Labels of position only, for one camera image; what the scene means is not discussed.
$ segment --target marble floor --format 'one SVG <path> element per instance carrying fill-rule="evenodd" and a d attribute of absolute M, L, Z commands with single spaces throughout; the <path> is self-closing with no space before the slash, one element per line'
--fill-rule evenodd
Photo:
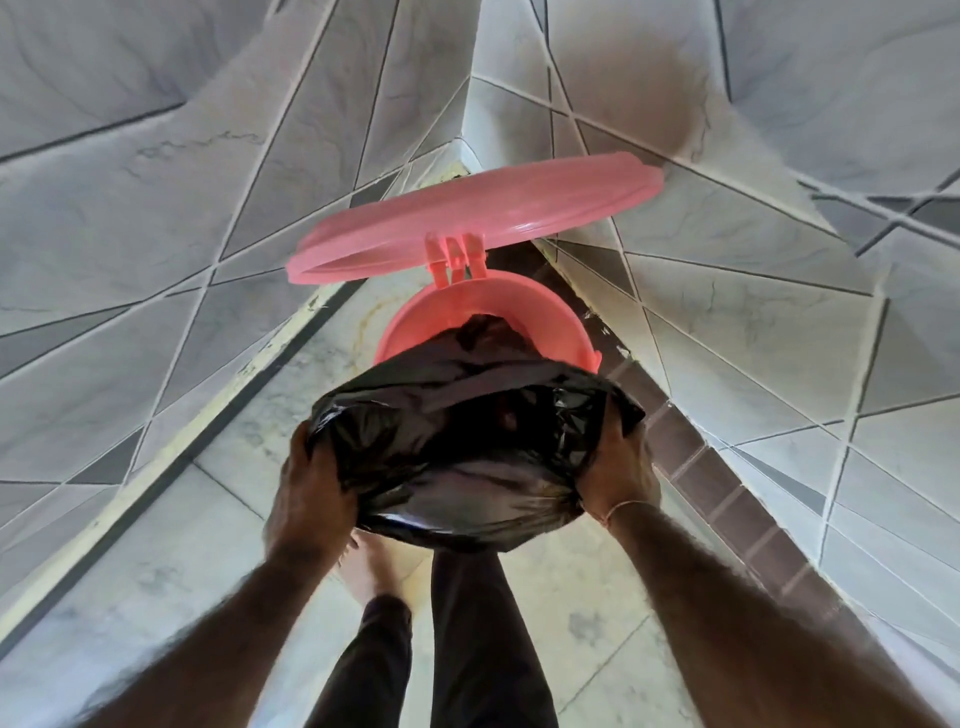
<path fill-rule="evenodd" d="M 0 725 L 63 724 L 230 592 L 261 557 L 260 530 L 294 426 L 319 394 L 371 366 L 390 318 L 428 281 L 422 270 L 368 281 L 334 314 L 0 662 Z M 720 552 L 664 488 L 666 510 Z M 426 726 L 430 555 L 396 545 L 396 559 L 415 613 L 401 724 Z M 596 523 L 579 519 L 502 560 L 562 726 L 700 724 L 629 561 Z M 302 725 L 359 617 L 343 584 L 328 577 L 284 647 L 252 725 Z"/>

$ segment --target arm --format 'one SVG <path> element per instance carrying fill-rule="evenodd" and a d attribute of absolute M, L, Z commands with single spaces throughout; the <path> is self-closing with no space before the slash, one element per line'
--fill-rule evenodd
<path fill-rule="evenodd" d="M 706 726 L 943 725 L 692 544 L 660 512 L 642 437 L 638 427 L 624 438 L 608 406 L 596 461 L 578 489 L 633 561 Z"/>
<path fill-rule="evenodd" d="M 240 589 L 197 622 L 84 728 L 242 728 L 283 643 L 314 590 L 336 564 L 356 523 L 323 442 L 306 450 L 301 423 L 283 464 L 264 529 L 267 556 Z"/>

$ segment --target plastic bag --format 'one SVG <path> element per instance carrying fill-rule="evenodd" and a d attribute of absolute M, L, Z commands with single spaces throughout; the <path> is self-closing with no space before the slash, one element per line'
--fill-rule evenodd
<path fill-rule="evenodd" d="M 544 359 L 494 316 L 373 367 L 321 397 L 358 526 L 458 551 L 509 551 L 583 512 L 574 484 L 599 442 L 607 396 L 625 433 L 643 410 L 612 382 Z"/>

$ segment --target forearm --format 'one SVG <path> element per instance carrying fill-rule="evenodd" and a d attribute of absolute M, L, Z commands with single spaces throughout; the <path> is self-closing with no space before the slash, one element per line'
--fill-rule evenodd
<path fill-rule="evenodd" d="M 653 506 L 618 508 L 610 532 L 634 562 L 709 728 L 941 725 L 692 544 Z"/>
<path fill-rule="evenodd" d="M 246 726 L 297 617 L 334 563 L 269 559 L 82 726 Z"/>

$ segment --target pant leg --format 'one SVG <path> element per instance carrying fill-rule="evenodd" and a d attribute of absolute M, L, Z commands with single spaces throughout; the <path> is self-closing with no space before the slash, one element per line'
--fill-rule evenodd
<path fill-rule="evenodd" d="M 493 551 L 433 557 L 431 728 L 556 728 L 540 660 Z"/>
<path fill-rule="evenodd" d="M 395 596 L 367 605 L 305 728 L 396 728 L 413 659 L 410 619 Z"/>

